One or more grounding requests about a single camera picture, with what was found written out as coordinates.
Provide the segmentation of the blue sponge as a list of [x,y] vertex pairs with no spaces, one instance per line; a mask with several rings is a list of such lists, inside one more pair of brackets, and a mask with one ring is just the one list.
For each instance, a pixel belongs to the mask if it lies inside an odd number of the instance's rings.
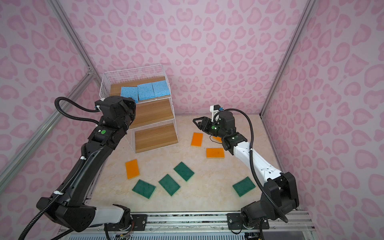
[[152,83],[138,85],[138,97],[139,101],[154,99],[156,96]]
[[155,98],[171,95],[171,92],[169,90],[168,83],[166,80],[153,82],[152,86],[153,86]]
[[138,87],[121,87],[121,97],[132,98],[135,103],[139,102]]

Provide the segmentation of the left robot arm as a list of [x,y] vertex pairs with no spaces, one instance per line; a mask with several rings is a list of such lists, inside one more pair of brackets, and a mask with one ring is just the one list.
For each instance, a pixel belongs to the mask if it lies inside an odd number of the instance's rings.
[[96,101],[95,109],[103,115],[82,145],[79,160],[50,197],[40,198],[37,208],[52,222],[75,232],[103,224],[127,230],[132,226],[129,208],[87,206],[85,199],[99,170],[135,120],[136,103],[132,98],[111,96]]

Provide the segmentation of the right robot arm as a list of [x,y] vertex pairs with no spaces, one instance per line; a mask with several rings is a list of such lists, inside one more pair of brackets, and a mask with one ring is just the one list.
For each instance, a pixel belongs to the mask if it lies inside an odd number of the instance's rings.
[[211,111],[212,116],[193,119],[202,132],[219,137],[225,151],[242,161],[252,173],[261,191],[259,201],[241,208],[241,221],[245,228],[261,227],[264,221],[281,220],[288,223],[287,214],[299,207],[296,179],[290,172],[283,173],[265,160],[254,148],[254,129],[250,117],[241,110],[250,128],[251,139],[247,140],[237,131],[233,115],[235,109],[224,110],[218,105]]

